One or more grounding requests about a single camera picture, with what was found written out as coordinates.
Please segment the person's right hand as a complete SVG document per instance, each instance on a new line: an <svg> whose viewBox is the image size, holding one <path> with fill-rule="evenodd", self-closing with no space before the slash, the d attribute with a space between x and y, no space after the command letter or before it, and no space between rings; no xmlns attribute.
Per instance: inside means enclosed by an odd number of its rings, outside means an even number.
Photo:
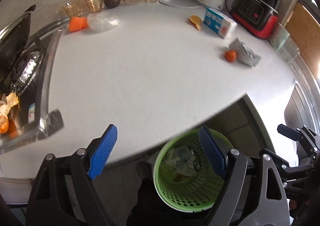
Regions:
<svg viewBox="0 0 320 226"><path fill-rule="evenodd" d="M290 200L289 201L289 210L290 211L296 211L300 206L300 203L295 200Z"/></svg>

